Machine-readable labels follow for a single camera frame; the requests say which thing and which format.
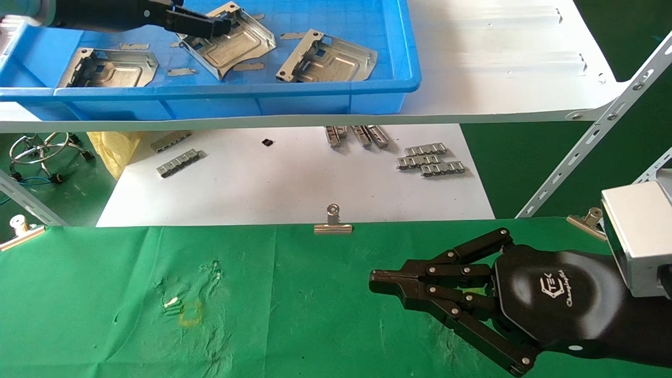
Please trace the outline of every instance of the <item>yellow bag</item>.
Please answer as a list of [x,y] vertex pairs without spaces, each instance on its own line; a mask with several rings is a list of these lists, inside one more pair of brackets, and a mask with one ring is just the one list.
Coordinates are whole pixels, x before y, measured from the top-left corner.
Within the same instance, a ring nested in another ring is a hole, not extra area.
[[87,133],[91,144],[105,167],[115,180],[119,180],[124,168],[133,156],[135,148],[142,138],[142,131],[120,133],[117,131],[95,131]]

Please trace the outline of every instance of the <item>robotic hand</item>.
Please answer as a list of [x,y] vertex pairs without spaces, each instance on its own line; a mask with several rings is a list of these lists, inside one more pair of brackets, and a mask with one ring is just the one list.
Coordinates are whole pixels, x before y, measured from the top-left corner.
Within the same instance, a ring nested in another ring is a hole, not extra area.
[[231,21],[182,7],[183,0],[13,0],[0,3],[0,16],[28,17],[51,28],[124,32],[144,25],[212,38],[228,34]]
[[[492,268],[473,264],[497,252]],[[487,295],[458,289],[483,286]],[[369,288],[430,313],[515,377],[545,351],[672,367],[672,301],[634,297],[611,256],[515,245],[504,228],[374,270]]]

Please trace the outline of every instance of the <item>green cloth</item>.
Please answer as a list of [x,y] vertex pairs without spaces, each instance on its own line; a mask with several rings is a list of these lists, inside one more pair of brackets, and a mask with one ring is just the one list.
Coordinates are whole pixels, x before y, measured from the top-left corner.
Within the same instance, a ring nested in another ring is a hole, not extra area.
[[[541,250],[609,252],[559,218],[361,224],[353,235],[52,227],[0,254],[0,377],[509,377],[426,313],[368,290],[373,268],[498,227]],[[548,352],[527,377],[670,374]]]

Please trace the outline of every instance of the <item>blue plastic tray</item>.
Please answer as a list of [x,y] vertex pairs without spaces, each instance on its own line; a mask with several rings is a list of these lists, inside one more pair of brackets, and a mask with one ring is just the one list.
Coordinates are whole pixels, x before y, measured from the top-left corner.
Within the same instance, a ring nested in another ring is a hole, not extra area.
[[[226,0],[187,0],[207,13]],[[27,26],[0,57],[0,101],[16,101],[43,120],[171,120],[274,114],[392,114],[420,86],[420,66],[406,0],[240,0],[276,35],[278,47],[246,63],[259,71],[229,71],[223,82],[182,48],[175,34],[156,26],[104,34]],[[280,34],[309,28],[372,48],[378,63],[366,81],[279,83],[275,74],[299,40]],[[146,87],[55,89],[78,48],[119,49],[149,44],[159,68]],[[195,68],[188,76],[167,70]]]

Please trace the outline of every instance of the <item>robotic finger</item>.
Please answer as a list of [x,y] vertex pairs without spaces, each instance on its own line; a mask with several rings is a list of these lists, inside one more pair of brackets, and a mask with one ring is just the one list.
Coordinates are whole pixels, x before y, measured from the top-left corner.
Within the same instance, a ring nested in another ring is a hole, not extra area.
[[231,21],[183,7],[183,0],[17,0],[3,2],[0,15],[22,15],[51,28],[124,32],[156,25],[180,34],[213,38],[228,34]]

